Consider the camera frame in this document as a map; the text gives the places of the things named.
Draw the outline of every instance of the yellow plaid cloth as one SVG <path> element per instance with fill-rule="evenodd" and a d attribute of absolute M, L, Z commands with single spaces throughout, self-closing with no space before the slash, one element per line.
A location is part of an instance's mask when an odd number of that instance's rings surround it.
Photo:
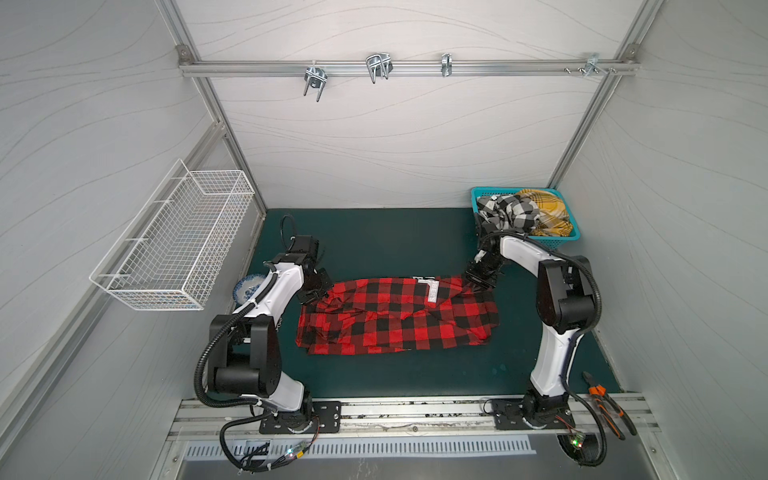
<path fill-rule="evenodd" d="M 535 237 L 569 237 L 574 226 L 563 200 L 543 190 L 526 188 L 515 194 L 519 198 L 530 198 L 538 205 L 541 216 L 531 231 Z"/>

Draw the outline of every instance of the black mounting plate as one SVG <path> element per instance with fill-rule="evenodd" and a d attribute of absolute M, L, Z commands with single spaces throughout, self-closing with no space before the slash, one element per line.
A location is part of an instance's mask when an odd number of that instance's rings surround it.
<path fill-rule="evenodd" d="M 314 433 L 317 430 L 317 422 L 320 423 L 320 433 L 338 433 L 341 425 L 341 402 L 313 402 L 312 422 L 301 431 L 289 429 L 290 416 L 295 415 L 292 412 L 279 412 L 277 417 L 269 416 L 259 424 L 259 433 L 262 435 L 272 435 L 276 433 L 306 434 Z"/>
<path fill-rule="evenodd" d="M 523 420 L 521 404 L 522 399 L 492 399 L 490 401 L 493 412 L 493 424 L 497 430 L 531 430 L 531 426 Z M 574 425 L 574 418 L 570 410 L 558 413 L 570 425 Z M 553 420 L 541 430 L 562 430 L 566 426 L 560 420 Z"/>

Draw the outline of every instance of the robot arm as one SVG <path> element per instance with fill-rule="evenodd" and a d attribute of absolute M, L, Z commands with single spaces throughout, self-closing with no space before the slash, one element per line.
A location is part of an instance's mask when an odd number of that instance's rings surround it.
<path fill-rule="evenodd" d="M 594 317 L 593 292 L 574 265 L 532 242 L 500 235 L 489 250 L 480 250 L 467 269 L 468 277 L 476 283 L 494 286 L 504 259 L 519 264 L 538 279 L 536 310 L 542 321 L 541 344 L 521 413 L 531 427 L 544 428 L 568 408 L 568 394 L 561 377 L 565 373 L 567 381 L 576 346 L 581 341 L 581 335 L 576 335 Z M 589 268 L 586 258 L 576 258 Z"/>
<path fill-rule="evenodd" d="M 220 341 L 208 357 L 208 391 L 237 394 L 253 402 L 263 400 L 279 411 L 306 410 L 311 398 L 304 385 L 282 371 L 277 327 L 288 302 L 299 294 L 302 303 L 322 296 L 331 285 L 325 270 L 315 270 L 318 242 L 297 236 L 287 252 L 268 263 L 270 275 L 248 301 L 232 315 L 219 315 L 210 324 L 213 339 L 236 315 L 227 341 Z M 233 347 L 248 344 L 249 352 Z"/>

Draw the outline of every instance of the orange-handled pliers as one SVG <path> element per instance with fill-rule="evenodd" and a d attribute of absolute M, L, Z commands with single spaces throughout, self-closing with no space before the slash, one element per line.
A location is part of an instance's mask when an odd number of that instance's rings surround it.
<path fill-rule="evenodd" d="M 598 383 L 594 381 L 594 377 L 590 375 L 589 372 L 582 372 L 581 376 L 584 377 L 584 381 L 589 385 L 589 394 L 592 395 L 595 403 L 598 404 L 598 408 L 600 409 L 600 413 L 603 414 L 605 422 L 609 427 L 611 427 L 611 430 L 614 431 L 619 440 L 625 440 L 626 437 L 624 437 L 624 434 L 621 433 L 621 430 L 614 423 L 614 420 L 611 418 L 611 414 L 608 413 L 605 408 L 603 400 L 605 400 L 608 405 L 611 406 L 611 408 L 619 415 L 619 418 L 624 420 L 624 424 L 629 429 L 629 433 L 632 435 L 637 435 L 637 429 L 634 427 L 632 419 L 629 418 L 629 415 L 627 415 L 627 413 L 619 406 L 619 404 L 616 403 L 616 401 L 613 400 L 611 396 L 605 392 L 605 387 L 598 385 Z"/>

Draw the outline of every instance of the black and white plaid cloth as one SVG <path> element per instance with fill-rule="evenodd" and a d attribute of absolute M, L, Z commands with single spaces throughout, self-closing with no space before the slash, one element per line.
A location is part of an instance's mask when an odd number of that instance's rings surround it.
<path fill-rule="evenodd" d="M 478 197 L 478 215 L 486 233 L 496 230 L 513 230 L 530 233 L 536 227 L 541 212 L 530 198 L 515 195 L 489 195 Z"/>

